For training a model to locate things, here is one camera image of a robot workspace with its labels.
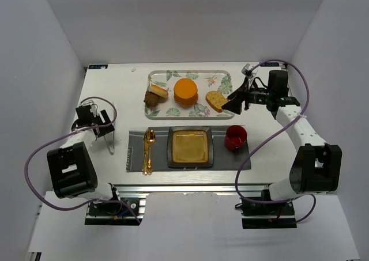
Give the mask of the silver metal tongs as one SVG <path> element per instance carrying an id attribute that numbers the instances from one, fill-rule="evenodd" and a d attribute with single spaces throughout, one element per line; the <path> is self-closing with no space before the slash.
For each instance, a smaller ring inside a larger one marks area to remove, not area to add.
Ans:
<path id="1" fill-rule="evenodd" d="M 104 140 L 107 145 L 107 149 L 110 155 L 115 154 L 115 131 L 112 131 L 104 136 Z"/>

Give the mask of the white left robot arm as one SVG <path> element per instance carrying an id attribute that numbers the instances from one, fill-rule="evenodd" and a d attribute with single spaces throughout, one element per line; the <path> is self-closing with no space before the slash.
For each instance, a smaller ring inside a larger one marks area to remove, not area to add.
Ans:
<path id="1" fill-rule="evenodd" d="M 99 112 L 92 100 L 78 106 L 76 113 L 71 128 L 76 134 L 47 153 L 54 192 L 59 198 L 116 199 L 113 185 L 98 181 L 88 153 L 97 139 L 114 132 L 114 126 L 106 110 Z"/>

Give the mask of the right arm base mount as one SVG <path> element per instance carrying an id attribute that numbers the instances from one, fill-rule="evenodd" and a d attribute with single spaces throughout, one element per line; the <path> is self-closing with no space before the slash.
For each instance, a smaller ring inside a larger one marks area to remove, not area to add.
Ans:
<path id="1" fill-rule="evenodd" d="M 262 190 L 258 196 L 241 196 L 235 205 L 242 215 L 243 229 L 295 229 L 297 220 L 291 200 L 272 201 L 270 192 Z"/>

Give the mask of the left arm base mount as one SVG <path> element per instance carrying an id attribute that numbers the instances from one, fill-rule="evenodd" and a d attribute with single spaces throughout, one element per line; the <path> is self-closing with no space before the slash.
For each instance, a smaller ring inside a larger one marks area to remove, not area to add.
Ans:
<path id="1" fill-rule="evenodd" d="M 85 225 L 139 226 L 140 198 L 121 198 L 121 203 L 91 203 L 86 211 Z"/>

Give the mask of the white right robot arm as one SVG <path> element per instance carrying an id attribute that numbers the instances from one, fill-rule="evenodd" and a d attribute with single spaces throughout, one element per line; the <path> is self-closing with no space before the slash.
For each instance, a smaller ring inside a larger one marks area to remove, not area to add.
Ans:
<path id="1" fill-rule="evenodd" d="M 271 70 L 267 85 L 262 86 L 256 84 L 257 78 L 250 70 L 244 69 L 242 73 L 245 76 L 242 85 L 228 96 L 222 108 L 240 114 L 250 104 L 266 106 L 296 149 L 289 176 L 265 189 L 267 201 L 280 203 L 303 194 L 335 191 L 342 150 L 320 137 L 304 117 L 305 109 L 289 95 L 288 73 Z"/>

